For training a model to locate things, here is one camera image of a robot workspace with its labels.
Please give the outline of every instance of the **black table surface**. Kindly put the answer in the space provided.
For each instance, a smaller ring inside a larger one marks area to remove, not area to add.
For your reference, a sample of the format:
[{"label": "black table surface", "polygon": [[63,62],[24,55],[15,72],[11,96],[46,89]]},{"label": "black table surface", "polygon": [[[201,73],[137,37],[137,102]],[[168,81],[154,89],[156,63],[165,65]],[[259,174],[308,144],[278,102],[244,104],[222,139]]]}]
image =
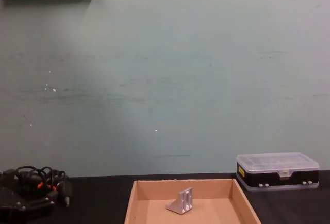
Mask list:
[{"label": "black table surface", "polygon": [[[123,224],[135,180],[229,179],[234,173],[171,174],[73,178],[74,198],[69,208],[56,206],[31,224]],[[317,189],[251,193],[244,190],[263,224],[329,224],[330,171],[320,172]]]}]

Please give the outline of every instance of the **painted wall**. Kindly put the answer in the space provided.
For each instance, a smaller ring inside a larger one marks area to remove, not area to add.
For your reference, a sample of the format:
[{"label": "painted wall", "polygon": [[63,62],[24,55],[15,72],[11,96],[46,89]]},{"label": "painted wall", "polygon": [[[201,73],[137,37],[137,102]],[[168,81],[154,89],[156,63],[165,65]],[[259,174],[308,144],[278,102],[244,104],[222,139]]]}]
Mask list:
[{"label": "painted wall", "polygon": [[0,0],[0,170],[329,169],[330,0]]}]

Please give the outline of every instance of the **transparent lid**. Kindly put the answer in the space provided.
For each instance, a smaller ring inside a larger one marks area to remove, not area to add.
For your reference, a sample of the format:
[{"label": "transparent lid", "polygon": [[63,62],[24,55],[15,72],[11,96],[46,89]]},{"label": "transparent lid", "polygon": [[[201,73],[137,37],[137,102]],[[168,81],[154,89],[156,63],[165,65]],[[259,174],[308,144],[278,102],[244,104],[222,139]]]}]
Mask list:
[{"label": "transparent lid", "polygon": [[319,170],[317,162],[302,153],[262,153],[238,155],[237,163],[247,173],[277,172],[281,177],[289,177],[294,171]]}]

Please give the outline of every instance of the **plastic storage box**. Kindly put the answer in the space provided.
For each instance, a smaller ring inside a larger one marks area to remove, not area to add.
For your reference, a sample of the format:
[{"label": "plastic storage box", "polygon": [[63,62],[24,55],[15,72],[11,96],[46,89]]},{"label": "plastic storage box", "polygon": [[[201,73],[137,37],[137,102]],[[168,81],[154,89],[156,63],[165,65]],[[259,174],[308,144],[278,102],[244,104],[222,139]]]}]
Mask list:
[{"label": "plastic storage box", "polygon": [[317,188],[320,166],[302,153],[237,156],[237,179],[248,191]]}]

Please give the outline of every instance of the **cardboard tray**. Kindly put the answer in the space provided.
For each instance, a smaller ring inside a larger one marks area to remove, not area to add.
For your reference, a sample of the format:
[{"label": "cardboard tray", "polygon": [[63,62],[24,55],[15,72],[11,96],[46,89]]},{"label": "cardboard tray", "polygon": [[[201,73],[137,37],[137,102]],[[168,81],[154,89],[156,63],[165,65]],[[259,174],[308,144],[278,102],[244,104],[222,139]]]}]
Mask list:
[{"label": "cardboard tray", "polygon": [[[166,210],[178,193],[193,187],[193,209]],[[125,224],[260,224],[235,179],[135,181]]]}]

